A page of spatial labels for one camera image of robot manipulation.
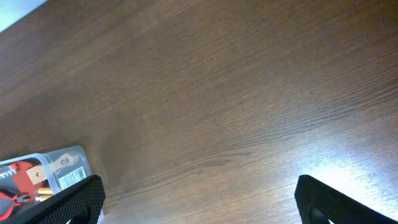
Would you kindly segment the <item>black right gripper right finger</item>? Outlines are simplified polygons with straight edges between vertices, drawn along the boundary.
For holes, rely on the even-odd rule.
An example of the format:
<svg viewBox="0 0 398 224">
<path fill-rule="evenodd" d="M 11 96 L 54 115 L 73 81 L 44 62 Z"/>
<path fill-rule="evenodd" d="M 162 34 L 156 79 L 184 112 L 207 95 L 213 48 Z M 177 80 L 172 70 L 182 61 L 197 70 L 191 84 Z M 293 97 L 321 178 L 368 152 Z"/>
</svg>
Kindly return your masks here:
<svg viewBox="0 0 398 224">
<path fill-rule="evenodd" d="M 397 224 L 310 175 L 301 175 L 295 201 L 303 224 Z"/>
</svg>

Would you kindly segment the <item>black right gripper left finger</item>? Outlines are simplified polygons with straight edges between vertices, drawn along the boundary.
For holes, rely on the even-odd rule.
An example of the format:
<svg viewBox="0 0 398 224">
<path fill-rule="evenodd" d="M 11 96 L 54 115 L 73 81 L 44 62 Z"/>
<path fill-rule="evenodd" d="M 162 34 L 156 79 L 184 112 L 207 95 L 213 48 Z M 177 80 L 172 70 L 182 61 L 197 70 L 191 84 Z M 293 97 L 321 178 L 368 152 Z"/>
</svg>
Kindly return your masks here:
<svg viewBox="0 0 398 224">
<path fill-rule="evenodd" d="M 3 224 L 97 224 L 106 198 L 103 182 L 91 175 Z"/>
</svg>

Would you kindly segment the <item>orange scraper wooden handle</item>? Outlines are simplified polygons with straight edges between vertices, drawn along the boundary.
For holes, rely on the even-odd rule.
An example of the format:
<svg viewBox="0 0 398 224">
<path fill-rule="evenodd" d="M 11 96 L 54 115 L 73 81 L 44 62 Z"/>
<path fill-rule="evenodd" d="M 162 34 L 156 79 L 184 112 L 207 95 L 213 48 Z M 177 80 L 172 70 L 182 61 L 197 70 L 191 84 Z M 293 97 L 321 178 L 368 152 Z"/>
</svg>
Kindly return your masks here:
<svg viewBox="0 0 398 224">
<path fill-rule="evenodd" d="M 79 153 L 67 152 L 54 162 L 51 162 L 48 167 L 51 172 L 55 172 L 61 168 L 72 166 L 79 160 Z M 44 182 L 49 179 L 50 175 L 45 173 L 45 168 L 42 164 L 27 161 L 17 161 L 10 164 L 18 165 L 18 173 L 11 177 L 18 191 L 22 194 L 33 196 L 39 188 L 44 186 Z"/>
</svg>

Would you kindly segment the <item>red handled cutters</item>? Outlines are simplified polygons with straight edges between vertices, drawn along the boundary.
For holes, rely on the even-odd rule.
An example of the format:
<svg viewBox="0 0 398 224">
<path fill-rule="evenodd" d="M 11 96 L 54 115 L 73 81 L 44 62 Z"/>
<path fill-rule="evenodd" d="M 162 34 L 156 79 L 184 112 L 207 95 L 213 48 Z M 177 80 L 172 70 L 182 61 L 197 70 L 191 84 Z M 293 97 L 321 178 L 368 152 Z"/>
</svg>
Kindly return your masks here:
<svg viewBox="0 0 398 224">
<path fill-rule="evenodd" d="M 7 210 L 1 214 L 1 221 L 7 220 L 13 213 L 14 209 L 30 200 L 28 194 L 15 194 L 7 190 L 1 191 L 1 198 L 11 202 Z"/>
</svg>

